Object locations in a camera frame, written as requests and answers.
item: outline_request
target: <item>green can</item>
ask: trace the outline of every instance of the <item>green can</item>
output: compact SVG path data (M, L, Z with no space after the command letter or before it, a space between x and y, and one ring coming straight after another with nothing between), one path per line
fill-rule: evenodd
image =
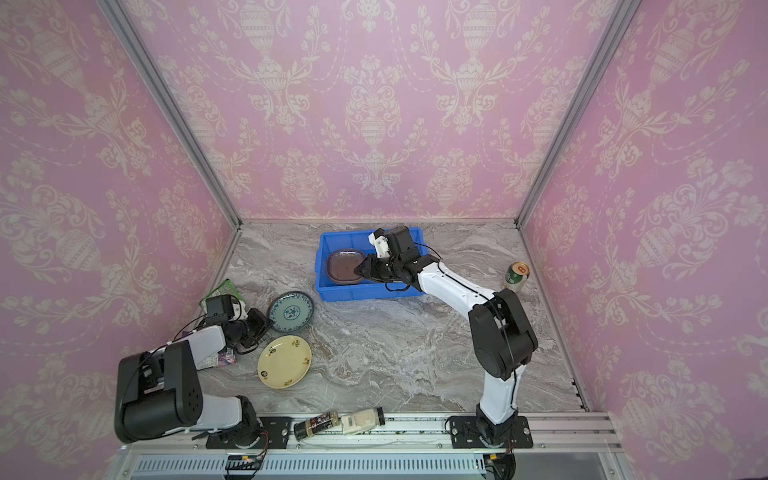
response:
M507 274L504 277L504 288L516 293L519 292L530 274L531 268L528 265L523 262L514 262L507 269Z

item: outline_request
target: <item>black mounting plate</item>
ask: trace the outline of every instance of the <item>black mounting plate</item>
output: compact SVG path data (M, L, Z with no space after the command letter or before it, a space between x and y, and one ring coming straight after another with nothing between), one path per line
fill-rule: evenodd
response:
M269 450L285 450L288 446L288 438L290 437L291 429L290 423L293 419L290 417L259 417L259 420L264 425L267 433L270 436ZM249 450L261 450L264 448L264 435L259 435L259 439L256 444L250 447ZM221 440L215 435L209 435L208 440L205 443L205 448L209 450L213 449L231 449L234 445L222 443Z
M456 415L448 418L448 431L451 433L451 444L454 449L486 449L488 446L480 439L480 433L476 426L476 416ZM528 419L517 415L510 429L512 448L532 449L533 438Z

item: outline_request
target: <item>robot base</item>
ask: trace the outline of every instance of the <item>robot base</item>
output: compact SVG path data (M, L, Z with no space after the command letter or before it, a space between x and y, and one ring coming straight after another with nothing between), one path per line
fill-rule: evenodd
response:
M243 407L243 420L232 429L211 433L205 443L206 449L254 449L261 450L269 436L269 449L284 450L290 437L290 417L257 417L250 400L237 396Z
M507 441L514 449L532 449L533 438L524 416L513 415L501 425L489 425L480 416L453 416L449 418L449 432L454 449L483 449L499 447L506 449Z

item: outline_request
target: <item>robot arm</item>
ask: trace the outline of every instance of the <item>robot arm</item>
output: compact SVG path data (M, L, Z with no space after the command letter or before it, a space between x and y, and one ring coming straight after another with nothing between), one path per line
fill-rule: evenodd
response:
M257 343L266 317L232 296L207 300L202 328L152 353L128 356L118 367L114 430L125 443L181 431L203 431L246 448L260 433L246 397L202 393L196 365L225 346Z
M408 227L378 229L369 239L376 253L368 255L356 273L378 282L403 282L437 296L469 321L475 356L485 369L478 430L489 445L505 441L517 412L522 373L538 348L517 295L476 285L453 273L438 257L422 255Z

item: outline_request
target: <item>damask wallpaper pattern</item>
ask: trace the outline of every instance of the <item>damask wallpaper pattern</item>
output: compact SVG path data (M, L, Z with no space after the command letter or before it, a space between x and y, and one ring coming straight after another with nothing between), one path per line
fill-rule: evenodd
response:
M765 18L644 0L527 226L640 480L768 475Z
M248 219L515 217L615 0L123 0Z
M100 478L122 356L191 319L232 234L95 2L0 2L3 478Z

